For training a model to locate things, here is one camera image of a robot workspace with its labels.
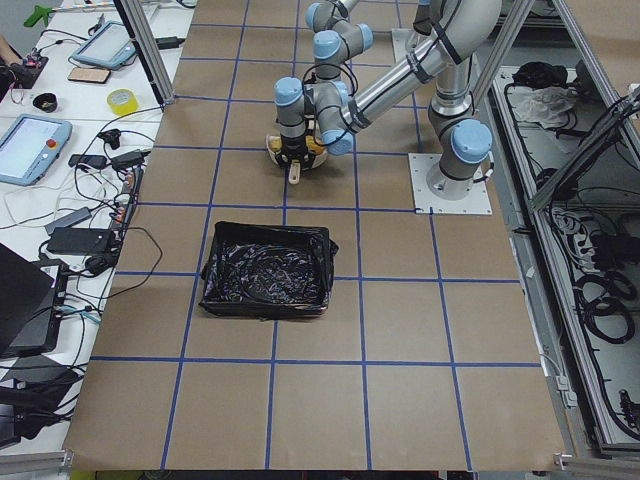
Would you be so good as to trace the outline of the person hand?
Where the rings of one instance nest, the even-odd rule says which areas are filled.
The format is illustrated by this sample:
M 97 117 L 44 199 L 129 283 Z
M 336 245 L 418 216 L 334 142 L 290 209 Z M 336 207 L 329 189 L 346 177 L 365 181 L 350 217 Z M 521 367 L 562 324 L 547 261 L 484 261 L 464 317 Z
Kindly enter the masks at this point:
M 22 57 L 10 45 L 10 43 L 3 35 L 0 35 L 0 58 L 1 62 L 7 66 L 22 64 Z

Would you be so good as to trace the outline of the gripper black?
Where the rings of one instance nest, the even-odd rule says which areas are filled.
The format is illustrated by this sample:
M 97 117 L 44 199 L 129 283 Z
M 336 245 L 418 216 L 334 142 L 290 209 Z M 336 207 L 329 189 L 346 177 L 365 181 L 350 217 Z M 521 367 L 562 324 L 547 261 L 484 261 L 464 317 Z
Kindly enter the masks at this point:
M 281 168 L 289 168 L 294 161 L 298 162 L 302 170 L 310 170 L 314 166 L 316 155 L 311 154 L 304 137 L 288 138 L 276 136 L 281 142 L 281 149 L 275 151 L 275 163 Z

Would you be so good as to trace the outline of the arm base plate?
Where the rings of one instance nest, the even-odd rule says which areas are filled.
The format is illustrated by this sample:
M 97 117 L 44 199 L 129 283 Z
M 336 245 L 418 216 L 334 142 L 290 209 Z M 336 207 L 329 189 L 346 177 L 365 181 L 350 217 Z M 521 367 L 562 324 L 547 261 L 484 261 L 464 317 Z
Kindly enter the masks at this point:
M 413 29 L 394 28 L 391 35 L 395 62 L 402 60 L 420 42 L 420 35 Z
M 482 167 L 458 181 L 440 170 L 440 154 L 409 153 L 409 172 L 417 214 L 490 216 L 492 207 Z

